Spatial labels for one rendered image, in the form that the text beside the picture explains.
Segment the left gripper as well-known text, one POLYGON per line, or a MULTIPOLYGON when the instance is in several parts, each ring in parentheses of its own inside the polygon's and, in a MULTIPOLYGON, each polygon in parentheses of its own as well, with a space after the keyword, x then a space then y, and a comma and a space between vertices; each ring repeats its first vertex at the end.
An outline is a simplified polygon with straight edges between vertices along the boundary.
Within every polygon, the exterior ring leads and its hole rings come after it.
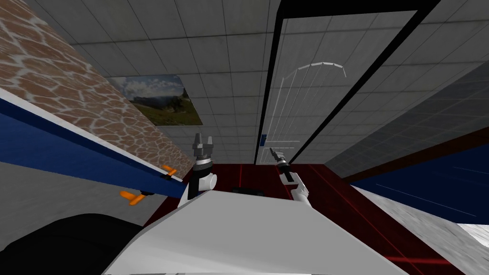
POLYGON ((205 144, 202 143, 201 133, 197 133, 194 138, 194 144, 192 145, 194 150, 194 156, 197 160, 210 159, 213 152, 213 139, 208 137, 205 144))

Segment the blue door leaf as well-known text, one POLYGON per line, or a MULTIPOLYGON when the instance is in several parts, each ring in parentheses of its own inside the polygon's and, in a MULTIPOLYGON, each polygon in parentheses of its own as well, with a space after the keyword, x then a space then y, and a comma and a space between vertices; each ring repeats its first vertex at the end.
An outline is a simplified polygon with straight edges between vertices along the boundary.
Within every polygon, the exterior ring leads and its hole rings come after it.
POLYGON ((0 88, 0 162, 168 197, 185 184, 0 88))

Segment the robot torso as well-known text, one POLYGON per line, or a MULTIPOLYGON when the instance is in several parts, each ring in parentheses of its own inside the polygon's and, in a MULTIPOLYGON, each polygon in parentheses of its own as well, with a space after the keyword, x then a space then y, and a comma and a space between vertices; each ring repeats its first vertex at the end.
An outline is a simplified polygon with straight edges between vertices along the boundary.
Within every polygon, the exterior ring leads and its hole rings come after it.
POLYGON ((207 191, 138 233, 105 270, 408 275, 303 202, 207 191))

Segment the landscape picture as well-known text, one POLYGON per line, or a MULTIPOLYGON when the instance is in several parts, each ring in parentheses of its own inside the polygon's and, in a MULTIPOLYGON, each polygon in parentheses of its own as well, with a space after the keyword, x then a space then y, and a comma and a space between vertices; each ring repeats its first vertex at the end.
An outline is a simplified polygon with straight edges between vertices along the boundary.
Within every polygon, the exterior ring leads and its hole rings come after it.
POLYGON ((177 75, 109 77, 107 80, 156 126, 202 125, 177 75))

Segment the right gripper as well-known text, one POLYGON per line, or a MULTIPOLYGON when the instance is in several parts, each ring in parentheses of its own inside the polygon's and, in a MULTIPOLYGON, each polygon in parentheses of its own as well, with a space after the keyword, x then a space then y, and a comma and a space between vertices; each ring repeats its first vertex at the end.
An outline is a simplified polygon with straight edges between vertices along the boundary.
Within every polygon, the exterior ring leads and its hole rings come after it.
POLYGON ((282 152, 277 152, 273 148, 270 148, 270 153, 272 157, 277 161, 277 163, 286 163, 285 156, 283 155, 282 152))

